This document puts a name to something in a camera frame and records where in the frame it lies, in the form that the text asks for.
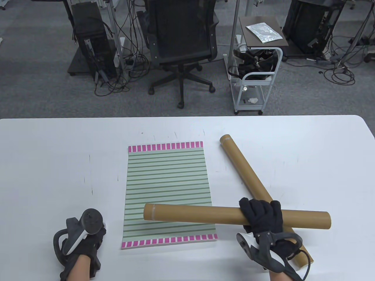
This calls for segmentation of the person's left hand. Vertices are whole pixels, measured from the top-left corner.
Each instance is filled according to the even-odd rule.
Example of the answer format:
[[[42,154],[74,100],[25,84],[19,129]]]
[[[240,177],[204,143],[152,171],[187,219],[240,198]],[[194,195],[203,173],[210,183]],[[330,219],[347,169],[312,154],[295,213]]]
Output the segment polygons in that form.
[[[65,256],[64,270],[60,273],[61,281],[88,281],[95,277],[101,267],[97,252],[106,233],[107,230],[103,227],[97,234],[88,235],[71,254]]]

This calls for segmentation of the person's right hand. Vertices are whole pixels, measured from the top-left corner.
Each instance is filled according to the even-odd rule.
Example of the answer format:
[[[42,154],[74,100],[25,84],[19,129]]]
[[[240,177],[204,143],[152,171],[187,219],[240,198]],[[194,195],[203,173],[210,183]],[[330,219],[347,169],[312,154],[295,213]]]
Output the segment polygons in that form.
[[[236,239],[246,255],[274,276],[302,281],[289,264],[302,252],[302,238],[283,230],[280,202],[242,198],[239,206],[248,224],[244,226],[245,233],[237,233]]]

